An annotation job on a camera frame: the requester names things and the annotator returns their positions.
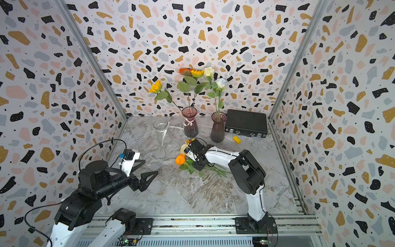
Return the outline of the cream rose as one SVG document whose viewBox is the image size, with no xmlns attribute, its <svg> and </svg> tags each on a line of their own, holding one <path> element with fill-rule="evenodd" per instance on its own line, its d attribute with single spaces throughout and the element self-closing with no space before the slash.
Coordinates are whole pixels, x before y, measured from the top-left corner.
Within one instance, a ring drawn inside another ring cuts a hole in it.
<svg viewBox="0 0 395 247">
<path fill-rule="evenodd" d="M 180 154 L 187 154 L 188 153 L 188 151 L 186 151 L 186 149 L 188 148 L 188 144 L 183 144 L 182 146 L 181 146 L 181 148 L 180 148 Z"/>
<path fill-rule="evenodd" d="M 206 78 L 205 88 L 208 90 L 207 95 L 215 100 L 216 112 L 220 112 L 223 86 L 220 80 L 214 80 L 215 71 L 212 67 L 204 68 L 203 71 Z"/>
</svg>

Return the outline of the orange rose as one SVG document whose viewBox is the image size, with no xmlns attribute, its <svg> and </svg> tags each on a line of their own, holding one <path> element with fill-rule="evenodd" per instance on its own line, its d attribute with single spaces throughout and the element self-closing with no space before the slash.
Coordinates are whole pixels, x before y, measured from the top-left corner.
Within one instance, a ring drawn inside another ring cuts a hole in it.
<svg viewBox="0 0 395 247">
<path fill-rule="evenodd" d="M 205 166 L 202 171 L 198 171 L 196 168 L 193 167 L 192 163 L 193 160 L 191 158 L 189 158 L 187 155 L 185 154 L 179 154 L 175 160 L 175 163 L 177 165 L 179 165 L 181 170 L 185 170 L 188 171 L 190 175 L 196 174 L 198 175 L 200 178 L 204 177 L 205 172 L 214 172 L 216 173 L 219 177 L 225 177 L 227 178 L 228 175 L 231 174 L 230 171 L 227 171 L 225 168 L 221 168 L 219 165 L 217 164 L 209 164 L 207 166 Z"/>
</svg>

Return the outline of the yellow sunflower small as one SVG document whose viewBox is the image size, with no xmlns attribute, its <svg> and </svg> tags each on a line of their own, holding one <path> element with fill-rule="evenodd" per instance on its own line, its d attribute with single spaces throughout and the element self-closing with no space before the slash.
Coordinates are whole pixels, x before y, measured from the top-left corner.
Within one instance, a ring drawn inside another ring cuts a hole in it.
<svg viewBox="0 0 395 247">
<path fill-rule="evenodd" d="M 182 108 L 179 107 L 173 100 L 171 94 L 166 88 L 163 88 L 161 80 L 158 79 L 155 83 L 151 85 L 151 88 L 149 89 L 149 93 L 155 94 L 154 100 L 165 100 L 168 103 L 172 103 L 175 107 L 177 107 L 179 110 Z"/>
</svg>

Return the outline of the yellow sunflower large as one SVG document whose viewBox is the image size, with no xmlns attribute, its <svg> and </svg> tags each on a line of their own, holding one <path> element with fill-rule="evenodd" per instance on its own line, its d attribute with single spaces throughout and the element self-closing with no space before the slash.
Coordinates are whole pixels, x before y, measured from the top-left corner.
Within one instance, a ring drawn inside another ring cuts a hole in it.
<svg viewBox="0 0 395 247">
<path fill-rule="evenodd" d="M 192 106 L 195 107 L 195 100 L 198 94 L 203 91 L 203 88 L 206 83 L 206 78 L 204 76 L 204 71 L 199 70 L 191 70 L 192 83 L 193 87 L 193 98 L 192 98 Z"/>
</svg>

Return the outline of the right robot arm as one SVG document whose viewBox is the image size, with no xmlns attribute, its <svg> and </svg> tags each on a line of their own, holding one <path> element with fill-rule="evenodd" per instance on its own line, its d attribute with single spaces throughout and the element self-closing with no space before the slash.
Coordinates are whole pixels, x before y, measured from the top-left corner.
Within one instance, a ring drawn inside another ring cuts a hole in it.
<svg viewBox="0 0 395 247">
<path fill-rule="evenodd" d="M 248 150 L 225 151 L 214 145 L 204 146 L 195 139 L 187 147 L 182 148 L 181 153 L 193 161 L 192 166 L 198 171 L 210 165 L 220 165 L 230 170 L 237 185 L 246 194 L 248 204 L 247 226 L 238 222 L 237 230 L 259 233 L 267 229 L 265 225 L 269 223 L 269 213 L 262 195 L 266 173 Z"/>
</svg>

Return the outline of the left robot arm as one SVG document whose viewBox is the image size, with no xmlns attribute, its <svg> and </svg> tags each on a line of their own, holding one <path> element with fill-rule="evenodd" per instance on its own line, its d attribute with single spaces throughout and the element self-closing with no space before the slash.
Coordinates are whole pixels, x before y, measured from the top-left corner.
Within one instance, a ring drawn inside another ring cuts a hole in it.
<svg viewBox="0 0 395 247">
<path fill-rule="evenodd" d="M 75 247 L 102 207 L 103 199 L 110 203 L 126 187 L 143 192 L 158 175 L 158 171 L 149 171 L 138 178 L 134 171 L 109 167 L 106 161 L 93 161 L 82 169 L 78 188 L 60 204 L 48 246 Z M 144 235 L 151 234 L 152 226 L 152 218 L 137 218 L 135 212 L 120 208 L 108 218 L 104 230 L 90 246 L 109 247 L 124 235 L 135 235 L 139 242 Z"/>
</svg>

